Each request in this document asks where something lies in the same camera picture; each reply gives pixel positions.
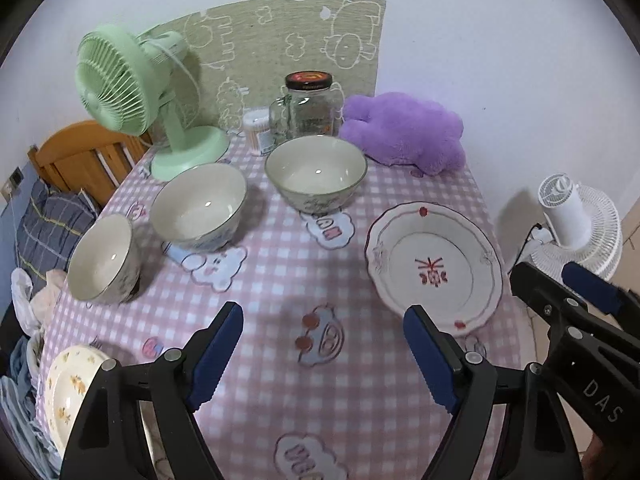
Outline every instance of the ceramic plate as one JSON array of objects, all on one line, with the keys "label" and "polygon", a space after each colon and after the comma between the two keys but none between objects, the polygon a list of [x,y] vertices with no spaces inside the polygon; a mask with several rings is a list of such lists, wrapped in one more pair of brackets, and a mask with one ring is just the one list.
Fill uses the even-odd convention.
[{"label": "ceramic plate", "polygon": [[91,346],[76,345],[60,352],[49,368],[44,385],[44,409],[49,433],[60,456],[80,410],[89,384],[109,357]]},{"label": "ceramic plate", "polygon": [[484,325],[502,294],[502,271],[484,233],[429,202],[388,209],[369,230],[369,275],[386,306],[421,304],[439,330],[463,336]]}]

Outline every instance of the plate rim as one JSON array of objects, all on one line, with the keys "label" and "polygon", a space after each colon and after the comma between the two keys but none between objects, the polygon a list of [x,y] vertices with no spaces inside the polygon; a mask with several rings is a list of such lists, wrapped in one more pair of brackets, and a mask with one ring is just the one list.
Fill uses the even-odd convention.
[{"label": "plate rim", "polygon": [[486,324],[486,322],[491,318],[491,316],[494,314],[494,312],[496,311],[496,309],[498,308],[498,305],[500,304],[500,301],[502,300],[502,297],[504,295],[504,275],[503,275],[503,269],[502,269],[502,263],[500,261],[500,258],[498,257],[498,253],[496,251],[496,249],[494,248],[494,245],[491,243],[491,240],[489,240],[489,237],[485,234],[485,232],[472,220],[470,220],[469,218],[467,218],[465,215],[463,215],[461,212],[456,211],[455,209],[446,206],[446,205],[442,205],[436,202],[426,202],[425,200],[412,200],[409,202],[402,202],[399,204],[396,204],[395,206],[391,206],[388,209],[384,210],[382,212],[382,214],[380,214],[369,226],[369,229],[367,231],[367,240],[365,242],[365,246],[364,246],[364,257],[365,257],[365,261],[367,263],[367,274],[369,275],[369,279],[373,282],[373,285],[376,289],[376,292],[378,294],[378,297],[380,298],[380,301],[382,301],[382,303],[389,309],[391,310],[393,313],[395,313],[396,315],[402,317],[404,316],[404,313],[406,312],[406,310],[404,312],[400,312],[398,306],[395,304],[395,301],[387,301],[384,296],[386,296],[386,293],[384,291],[382,291],[381,293],[381,288],[384,288],[383,286],[379,286],[378,285],[378,280],[376,278],[374,278],[372,270],[371,270],[371,266],[372,266],[372,258],[369,257],[369,247],[371,245],[371,232],[374,229],[374,226],[380,222],[387,214],[391,214],[391,212],[401,206],[410,206],[410,205],[417,205],[417,204],[421,204],[424,205],[425,207],[427,207],[427,209],[429,208],[429,206],[437,206],[438,208],[443,208],[446,209],[448,211],[451,211],[452,213],[454,213],[455,215],[460,216],[461,218],[465,219],[466,222],[468,222],[469,224],[471,224],[481,235],[482,238],[484,238],[484,240],[486,241],[487,245],[491,248],[493,256],[495,257],[495,261],[497,262],[498,265],[498,276],[499,276],[499,283],[496,283],[497,285],[497,289],[498,289],[498,295],[497,295],[497,299],[495,300],[495,304],[493,306],[487,306],[480,315],[478,315],[474,320],[472,320],[469,323],[466,323],[465,328],[459,330],[459,329],[454,329],[454,326],[451,325],[450,327],[443,327],[440,330],[443,330],[444,328],[451,328],[452,330],[449,332],[451,335],[453,336],[467,336],[468,334],[470,334],[471,332],[477,330],[478,328],[484,326]]}]

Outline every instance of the wall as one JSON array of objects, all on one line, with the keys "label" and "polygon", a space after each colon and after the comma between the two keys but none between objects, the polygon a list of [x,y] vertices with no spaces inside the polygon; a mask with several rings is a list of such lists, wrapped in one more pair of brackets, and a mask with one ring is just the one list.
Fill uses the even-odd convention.
[{"label": "wall", "polygon": [[[101,22],[142,32],[239,0],[47,0],[0,68],[0,180],[32,143],[85,117],[76,46]],[[626,212],[640,194],[640,56],[601,0],[387,0],[377,92],[436,99],[465,121],[468,161],[507,258],[567,171]]]},{"label": "wall", "polygon": [[11,272],[15,269],[15,226],[18,225],[29,203],[31,188],[38,174],[31,164],[22,168],[24,180],[0,215],[0,319],[11,303]]}]

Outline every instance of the tablecloth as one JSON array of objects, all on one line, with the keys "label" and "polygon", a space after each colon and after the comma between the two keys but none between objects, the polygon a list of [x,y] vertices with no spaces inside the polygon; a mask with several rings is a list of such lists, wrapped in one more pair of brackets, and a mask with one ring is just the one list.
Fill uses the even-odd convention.
[{"label": "tablecloth", "polygon": [[[431,399],[401,319],[380,301],[364,248],[371,223],[386,209],[424,200],[475,222],[499,255],[468,168],[428,177],[369,161],[342,212],[303,217],[268,181],[264,159],[236,138],[222,162],[248,181],[241,225],[221,253],[201,256],[163,244],[148,222],[162,187],[145,170],[151,156],[152,150],[102,212],[133,220],[144,261],[142,291],[131,303],[99,306],[73,300],[65,285],[42,359],[43,427],[42,379],[63,349],[96,340],[124,365],[148,362],[143,345],[150,337],[156,339],[146,355],[153,353],[150,346],[181,348],[225,301],[236,301],[244,309],[244,331],[212,400],[196,413],[227,479],[420,478],[450,416]],[[486,352],[494,365],[517,368],[517,307],[506,276],[503,289],[488,323],[459,343]],[[477,478],[488,473],[502,414],[494,410]]]}]

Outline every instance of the fan grille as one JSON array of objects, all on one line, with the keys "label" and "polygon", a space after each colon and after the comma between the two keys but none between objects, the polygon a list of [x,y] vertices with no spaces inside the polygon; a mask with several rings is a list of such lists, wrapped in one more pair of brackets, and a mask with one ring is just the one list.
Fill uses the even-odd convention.
[{"label": "fan grille", "polygon": [[574,183],[564,173],[547,177],[538,189],[538,199],[545,207],[558,206],[566,202],[574,189]]},{"label": "fan grille", "polygon": [[564,264],[578,262],[603,279],[613,275],[620,260],[622,231],[620,216],[611,199],[603,192],[588,186],[579,186],[578,195],[591,218],[591,238],[577,251],[568,251],[555,243],[544,244],[532,255],[537,268],[558,282]]},{"label": "fan grille", "polygon": [[125,58],[104,38],[87,34],[82,39],[76,83],[82,104],[105,128],[139,135],[150,126],[140,82]]}]

